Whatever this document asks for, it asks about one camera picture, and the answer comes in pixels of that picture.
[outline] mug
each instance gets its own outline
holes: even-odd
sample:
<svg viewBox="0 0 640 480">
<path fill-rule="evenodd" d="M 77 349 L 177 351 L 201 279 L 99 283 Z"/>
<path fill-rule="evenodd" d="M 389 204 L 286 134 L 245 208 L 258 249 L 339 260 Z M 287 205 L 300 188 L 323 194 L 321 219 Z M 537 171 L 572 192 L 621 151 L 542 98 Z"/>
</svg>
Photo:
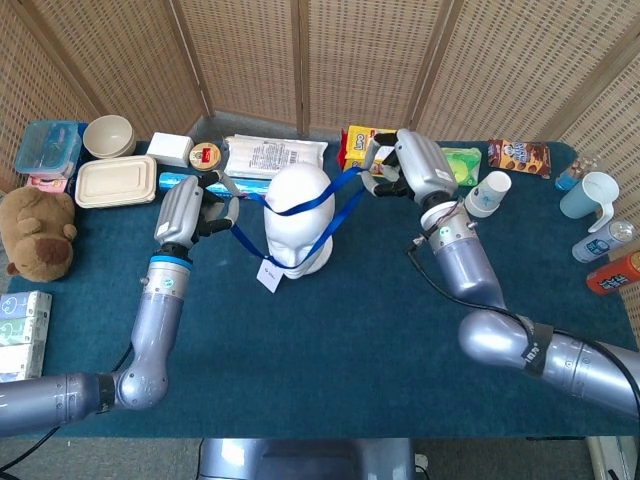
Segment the mug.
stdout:
<svg viewBox="0 0 640 480">
<path fill-rule="evenodd" d="M 602 172 L 591 172 L 560 200 L 560 210 L 569 218 L 582 218 L 602 209 L 602 216 L 589 227 L 589 233 L 598 231 L 613 218 L 613 202 L 618 198 L 618 183 Z"/>
</svg>

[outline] table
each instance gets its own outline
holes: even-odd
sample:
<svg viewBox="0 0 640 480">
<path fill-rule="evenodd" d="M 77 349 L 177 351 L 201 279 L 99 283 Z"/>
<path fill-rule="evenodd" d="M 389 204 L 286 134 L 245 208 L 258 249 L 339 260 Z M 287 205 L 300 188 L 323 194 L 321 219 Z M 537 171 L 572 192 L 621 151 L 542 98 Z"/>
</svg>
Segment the table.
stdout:
<svg viewBox="0 0 640 480">
<path fill-rule="evenodd" d="M 489 171 L 486 143 L 479 147 Z M 552 143 L 553 176 L 574 157 Z M 337 144 L 325 169 L 339 173 Z M 619 296 L 590 293 L 570 247 L 591 219 L 569 220 L 553 180 L 512 173 L 500 209 L 478 235 L 508 306 L 540 322 L 634 348 Z M 359 185 L 336 199 L 337 208 Z M 467 189 L 460 189 L 466 194 Z M 53 293 L 45 374 L 107 371 L 127 346 L 138 279 L 157 248 L 160 199 L 78 211 L 69 276 L 12 281 L 10 291 Z M 170 390 L 156 408 L 98 415 L 59 434 L 119 437 L 458 437 L 629 435 L 627 417 L 567 397 L 520 372 L 474 363 L 458 347 L 466 312 L 424 283 L 403 254 L 419 232 L 406 198 L 363 197 L 334 236 L 328 264 L 284 279 L 275 295 L 255 279 L 259 259 L 229 232 L 192 250 L 195 267 L 169 361 Z M 243 202 L 240 225 L 266 248 L 262 212 Z M 428 248 L 426 268 L 440 278 Z"/>
</svg>

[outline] bowl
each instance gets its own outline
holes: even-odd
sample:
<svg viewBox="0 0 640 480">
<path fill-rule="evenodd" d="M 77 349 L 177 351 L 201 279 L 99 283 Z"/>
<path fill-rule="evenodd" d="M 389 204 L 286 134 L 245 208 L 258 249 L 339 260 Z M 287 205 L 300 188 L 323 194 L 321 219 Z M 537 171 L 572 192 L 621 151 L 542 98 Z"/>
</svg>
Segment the bowl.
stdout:
<svg viewBox="0 0 640 480">
<path fill-rule="evenodd" d="M 89 124 L 82 137 L 89 153 L 97 158 L 131 155 L 136 147 L 129 121 L 119 115 L 105 115 Z"/>
</svg>

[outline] mannequin head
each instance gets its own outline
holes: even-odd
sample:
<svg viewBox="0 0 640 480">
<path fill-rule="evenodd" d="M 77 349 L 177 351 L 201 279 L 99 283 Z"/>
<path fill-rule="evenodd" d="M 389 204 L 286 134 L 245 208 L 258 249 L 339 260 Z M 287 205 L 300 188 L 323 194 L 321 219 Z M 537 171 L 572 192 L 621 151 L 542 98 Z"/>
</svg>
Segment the mannequin head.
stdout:
<svg viewBox="0 0 640 480">
<path fill-rule="evenodd" d="M 320 195 L 330 184 L 321 168 L 310 163 L 294 163 L 280 170 L 271 180 L 265 199 L 271 208 L 282 212 Z M 264 209 L 264 226 L 269 253 L 282 265 L 294 266 L 304 260 L 327 228 L 335 212 L 331 195 L 324 203 L 306 212 L 283 217 Z M 288 278 L 300 278 L 320 269 L 331 255 L 333 241 L 326 243 L 298 268 L 285 270 Z"/>
</svg>

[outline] woven panel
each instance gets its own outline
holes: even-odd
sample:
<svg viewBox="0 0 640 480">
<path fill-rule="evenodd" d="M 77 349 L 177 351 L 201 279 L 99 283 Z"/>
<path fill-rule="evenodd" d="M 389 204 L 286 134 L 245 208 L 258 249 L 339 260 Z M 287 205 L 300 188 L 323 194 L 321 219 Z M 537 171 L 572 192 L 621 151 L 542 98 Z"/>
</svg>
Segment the woven panel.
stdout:
<svg viewBox="0 0 640 480">
<path fill-rule="evenodd" d="M 639 12 L 633 0 L 465 2 L 418 130 L 535 137 Z"/>
<path fill-rule="evenodd" d="M 620 185 L 616 217 L 640 229 L 640 55 L 609 85 L 562 136 L 578 152 L 600 151 L 603 170 Z M 640 238 L 616 250 L 612 258 L 640 249 Z M 627 311 L 640 343 L 640 285 L 622 289 Z"/>
<path fill-rule="evenodd" d="M 311 126 L 401 127 L 442 2 L 311 0 Z"/>
<path fill-rule="evenodd" d="M 296 123 L 288 0 L 179 0 L 216 109 Z"/>
<path fill-rule="evenodd" d="M 204 114 L 193 72 L 159 2 L 34 0 L 109 112 L 140 139 L 185 133 Z"/>
<path fill-rule="evenodd" d="M 0 2 L 0 50 L 0 189 L 6 191 L 24 183 L 13 164 L 29 122 L 90 115 L 8 2 Z"/>
</svg>

